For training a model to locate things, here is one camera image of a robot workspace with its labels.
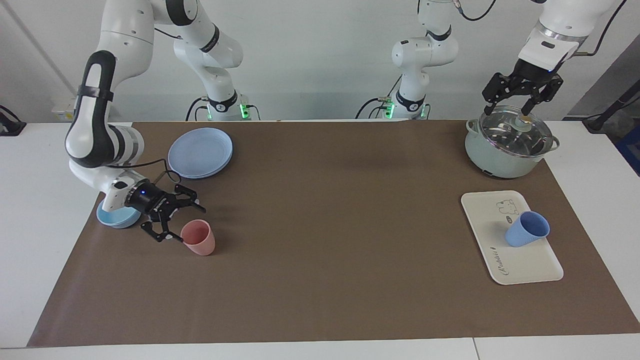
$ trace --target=brown tabletop covering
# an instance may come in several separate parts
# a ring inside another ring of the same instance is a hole
[[[463,122],[135,124],[141,162],[207,126],[231,136],[234,156],[184,181],[208,212],[183,209],[170,225],[207,220],[214,254],[91,216],[30,347],[640,332],[547,164],[485,176]],[[460,197],[494,190],[549,219],[563,280],[491,279]]]

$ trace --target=white wall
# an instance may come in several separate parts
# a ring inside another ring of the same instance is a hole
[[[64,80],[78,85],[99,39],[104,0],[0,1],[15,10]],[[393,44],[424,34],[415,0],[202,1],[211,19],[243,45],[244,63],[231,73],[265,119],[352,118],[364,101],[386,95],[399,75],[390,61]],[[488,3],[463,2],[470,15],[483,12]],[[509,0],[499,1],[480,22],[455,16],[460,55],[453,64],[429,70],[431,117],[477,116],[484,108],[482,89],[494,72],[511,72],[540,11],[529,0]],[[535,112],[562,119],[640,33],[639,15],[640,1],[628,2],[600,54],[566,64],[556,99]],[[605,21],[585,49],[593,48]],[[191,100],[202,94],[198,78],[174,57],[172,40],[158,35],[149,71],[116,91],[113,120],[181,120]]]
[[[587,91],[586,95],[571,110],[571,114],[589,116],[603,112],[639,79],[640,36],[636,37],[627,50]],[[640,102],[629,106],[623,111],[633,117],[640,117]]]
[[[54,103],[73,94],[16,15],[0,0],[0,104],[23,121],[53,121]]]

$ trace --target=black cable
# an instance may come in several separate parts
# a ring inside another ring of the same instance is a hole
[[[465,14],[465,11],[464,11],[464,10],[462,10],[462,7],[460,7],[460,8],[458,9],[458,12],[460,12],[460,14],[462,15],[462,17],[464,17],[465,19],[467,19],[467,20],[469,20],[469,21],[478,21],[478,20],[482,20],[485,16],[487,16],[487,14],[489,14],[489,12],[491,11],[491,9],[492,9],[492,8],[493,8],[493,6],[495,5],[495,2],[496,2],[496,1],[497,1],[497,0],[493,0],[493,1],[491,2],[491,5],[489,5],[489,8],[484,12],[484,14],[480,15],[479,17],[476,17],[475,19],[468,17],[468,16]]]
[[[622,110],[622,109],[624,109],[624,108],[628,108],[629,106],[633,105],[633,104],[634,104],[636,101],[638,101],[638,100],[640,100],[640,96],[639,96],[639,97],[636,97],[636,99],[634,99],[633,101],[629,101],[628,103],[626,103],[624,106],[622,106],[620,109],[618,109],[618,111],[620,111],[620,110]],[[604,113],[599,113],[599,114],[596,114],[596,115],[592,115],[592,116],[589,116],[589,117],[585,117],[585,118],[582,118],[582,120],[583,120],[583,121],[584,121],[584,120],[589,120],[589,119],[593,119],[593,118],[595,118],[595,117],[599,117],[599,116],[602,116],[602,115],[604,115]]]
[[[394,84],[394,86],[392,86],[391,90],[389,90],[389,93],[387,94],[387,97],[391,96],[391,93],[394,92],[394,89],[396,88],[396,86],[398,86],[398,84],[400,83],[400,80],[402,80],[402,75],[398,76],[398,80],[396,80],[396,83]],[[378,112],[376,113],[376,118],[378,118],[380,116],[380,110],[383,110],[384,107],[381,106],[382,109],[378,108]]]
[[[203,105],[203,106],[198,107],[198,108],[196,109],[196,115],[195,115],[195,117],[196,117],[196,121],[198,121],[198,110],[202,110],[202,109],[209,111],[209,108],[208,108],[208,107],[206,107],[206,106],[204,106],[204,105]]]
[[[602,42],[604,41],[604,36],[606,36],[607,32],[609,31],[609,27],[613,23],[613,20],[616,18],[616,16],[618,16],[618,13],[620,12],[620,9],[622,9],[622,6],[624,6],[626,2],[627,2],[627,0],[622,0],[620,5],[618,5],[618,8],[616,9],[616,11],[613,13],[613,15],[611,15],[611,18],[609,19],[609,22],[607,23],[607,25],[605,26],[604,30],[602,31],[602,35],[600,35],[600,39],[598,40],[598,45],[596,45],[596,49],[592,53],[584,53],[584,52],[575,53],[575,56],[595,56],[595,54],[598,53],[598,51],[600,50],[600,46],[602,45]]]
[[[386,108],[387,108],[386,106],[379,106],[379,107],[377,107],[377,108],[373,108],[373,110],[371,110],[371,112],[369,113],[369,118],[368,118],[368,119],[371,119],[371,117],[373,116],[373,112],[374,112],[374,111],[376,111],[376,110],[377,110],[377,111],[378,111],[378,113],[380,113],[380,110],[384,110],[384,109],[386,109]]]
[[[14,114],[13,111],[7,109],[5,106],[0,105],[0,109],[4,110],[4,112],[6,112],[7,114],[13,116],[15,120],[18,120],[18,122],[22,122],[20,121],[20,118],[18,118],[18,115]]]
[[[431,115],[431,104],[425,104],[425,106],[429,106],[429,111],[427,112],[427,119],[429,120],[429,115]]]
[[[200,101],[205,101],[204,99],[205,99],[205,98],[203,98],[203,97],[199,97],[199,98],[195,99],[195,100],[191,103],[191,106],[189,107],[189,111],[187,111],[187,117],[186,117],[186,118],[184,118],[184,121],[185,121],[185,122],[189,121],[189,117],[191,116],[191,112],[193,111],[193,108],[196,106],[196,104],[197,104],[198,102],[200,102]]]
[[[171,35],[171,34],[169,34],[169,33],[165,33],[164,31],[162,31],[162,30],[160,30],[160,29],[158,29],[158,28],[154,28],[154,29],[155,29],[157,32],[159,32],[160,34],[164,34],[164,35],[166,35],[166,36],[168,36],[168,37],[170,37],[170,38],[174,38],[174,39],[182,40],[182,37],[177,37],[177,36],[175,36],[175,35]]]
[[[364,105],[362,105],[362,107],[360,108],[360,110],[358,110],[358,113],[356,114],[356,117],[355,117],[355,118],[357,119],[357,118],[359,118],[359,117],[360,117],[360,114],[362,113],[362,111],[364,110],[364,108],[366,108],[366,107],[367,107],[367,105],[369,105],[369,104],[370,104],[370,103],[372,103],[372,102],[376,102],[376,101],[382,102],[382,101],[380,101],[377,97],[374,97],[373,99],[368,100],[367,102],[365,102],[365,103],[364,103]]]
[[[121,165],[108,165],[108,168],[122,168],[122,169],[128,169],[128,168],[141,168],[141,167],[147,167],[150,165],[154,165],[157,164],[159,162],[163,162],[164,163],[164,171],[162,172],[162,174],[160,174],[156,180],[153,182],[153,184],[157,184],[158,181],[160,181],[164,175],[168,175],[169,179],[171,179],[171,181],[175,184],[179,184],[182,182],[182,176],[180,176],[180,174],[178,174],[177,172],[173,171],[173,170],[169,170],[169,165],[166,162],[166,159],[158,159],[155,161],[151,161],[150,163],[144,163],[144,164],[138,164],[138,165],[126,165],[126,166],[121,166]],[[175,180],[174,178],[171,177],[172,174],[175,174],[178,176],[178,180]]]
[[[254,108],[255,112],[258,113],[258,121],[262,121],[262,118],[260,117],[260,109],[258,109],[258,107],[256,105],[247,105],[247,108]]]

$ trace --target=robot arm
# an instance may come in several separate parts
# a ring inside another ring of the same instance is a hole
[[[240,44],[211,22],[199,0],[151,0],[151,4],[158,23],[178,27],[182,39],[174,42],[173,50],[202,80],[212,119],[248,119],[247,100],[235,90],[226,70],[242,63]]]
[[[131,127],[108,124],[115,88],[149,68],[156,22],[182,30],[176,53],[186,54],[181,60],[205,83],[218,119],[244,117],[231,78],[220,69],[240,65],[242,49],[211,23],[199,0],[107,0],[100,42],[87,61],[65,147],[71,171],[106,194],[105,211],[135,208],[148,215],[141,227],[157,241],[181,240],[168,222],[187,206],[204,212],[197,194],[181,185],[167,193],[134,171],[144,151],[142,135]],[[160,233],[153,230],[156,222],[161,223]]]
[[[489,102],[484,112],[489,115],[504,99],[528,95],[522,108],[528,115],[537,104],[549,102],[563,80],[557,71],[570,59],[591,34],[598,19],[614,0],[532,0],[544,3],[540,19],[518,55],[511,75],[493,75],[483,90]]]
[[[427,35],[395,44],[392,59],[403,71],[400,89],[393,98],[391,117],[418,117],[429,85],[426,67],[452,63],[458,55],[458,41],[451,35],[453,0],[422,0],[418,18]]]

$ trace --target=pink cup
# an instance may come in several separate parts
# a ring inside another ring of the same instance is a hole
[[[216,248],[216,238],[205,220],[194,220],[186,224],[180,232],[180,237],[191,251],[200,256],[211,255]]]

